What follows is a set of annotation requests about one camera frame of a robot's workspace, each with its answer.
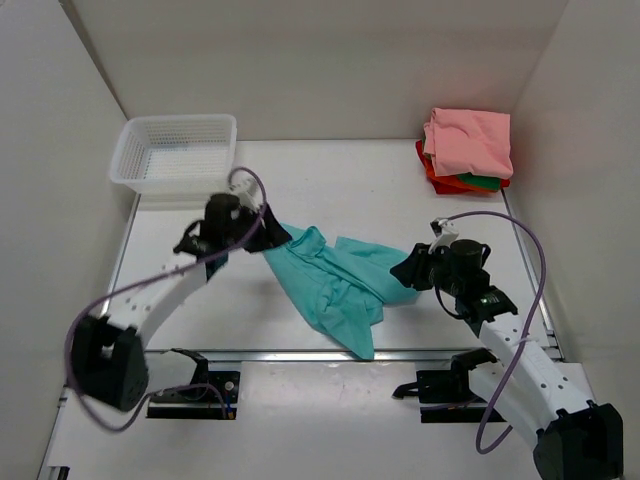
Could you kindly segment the teal t shirt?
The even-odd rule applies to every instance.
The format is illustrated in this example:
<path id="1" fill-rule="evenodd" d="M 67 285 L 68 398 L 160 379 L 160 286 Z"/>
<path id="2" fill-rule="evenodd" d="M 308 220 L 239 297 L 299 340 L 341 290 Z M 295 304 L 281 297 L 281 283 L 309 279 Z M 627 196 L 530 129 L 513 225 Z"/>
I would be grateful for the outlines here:
<path id="1" fill-rule="evenodd" d="M 344 236 L 330 244 L 315 226 L 284 229 L 291 240 L 262 256 L 287 298 L 313 330 L 372 360 L 372 327 L 384 320 L 384 309 L 420 296 L 391 274 L 408 254 Z"/>

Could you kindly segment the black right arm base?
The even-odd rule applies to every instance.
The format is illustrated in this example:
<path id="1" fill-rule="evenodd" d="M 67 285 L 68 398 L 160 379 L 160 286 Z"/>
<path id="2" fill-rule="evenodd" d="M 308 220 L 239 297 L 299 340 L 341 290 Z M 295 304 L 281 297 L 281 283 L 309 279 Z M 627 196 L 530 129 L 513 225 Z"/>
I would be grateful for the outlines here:
<path id="1" fill-rule="evenodd" d="M 485 348 L 454 355 L 444 370 L 418 370 L 416 380 L 399 385 L 392 398 L 417 398 L 423 424 L 479 424 L 488 394 L 477 396 L 470 390 L 470 373 L 496 363 Z"/>

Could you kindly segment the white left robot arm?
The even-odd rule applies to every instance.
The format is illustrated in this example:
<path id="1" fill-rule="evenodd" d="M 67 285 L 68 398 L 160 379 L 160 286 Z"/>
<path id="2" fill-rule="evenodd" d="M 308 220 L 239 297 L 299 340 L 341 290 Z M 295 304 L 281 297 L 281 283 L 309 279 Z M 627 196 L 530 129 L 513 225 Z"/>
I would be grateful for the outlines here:
<path id="1" fill-rule="evenodd" d="M 226 265 L 230 253 L 263 253 L 290 239 L 268 204 L 257 206 L 245 194 L 212 195 L 203 218 L 189 224 L 173 248 L 193 263 L 167 266 L 128 288 L 129 302 L 121 310 L 84 313 L 71 327 L 65 345 L 69 386 L 79 397 L 120 412 L 166 391 L 188 398 L 216 393 L 202 355 L 171 348 L 150 358 L 147 346 L 177 308 Z"/>

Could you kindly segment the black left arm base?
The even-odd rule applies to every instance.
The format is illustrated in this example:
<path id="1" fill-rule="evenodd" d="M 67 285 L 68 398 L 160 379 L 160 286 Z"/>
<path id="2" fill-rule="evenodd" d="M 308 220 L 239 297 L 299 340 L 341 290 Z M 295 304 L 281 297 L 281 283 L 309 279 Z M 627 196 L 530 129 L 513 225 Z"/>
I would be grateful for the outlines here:
<path id="1" fill-rule="evenodd" d="M 149 358 L 149 419 L 234 420 L 241 372 L 214 366 L 202 354 L 173 348 Z"/>

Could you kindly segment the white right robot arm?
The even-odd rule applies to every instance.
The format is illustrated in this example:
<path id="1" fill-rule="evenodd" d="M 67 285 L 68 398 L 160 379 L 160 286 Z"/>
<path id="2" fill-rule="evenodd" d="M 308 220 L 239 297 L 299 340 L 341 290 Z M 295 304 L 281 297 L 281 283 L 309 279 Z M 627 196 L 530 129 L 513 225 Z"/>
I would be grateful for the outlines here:
<path id="1" fill-rule="evenodd" d="M 486 401 L 486 415 L 498 414 L 530 447 L 541 478 L 621 478 L 621 415 L 576 387 L 530 337 L 515 304 L 491 283 L 490 253 L 474 240 L 417 244 L 390 270 L 405 287 L 453 297 L 454 317 L 482 344 L 454 358 L 449 391 Z"/>

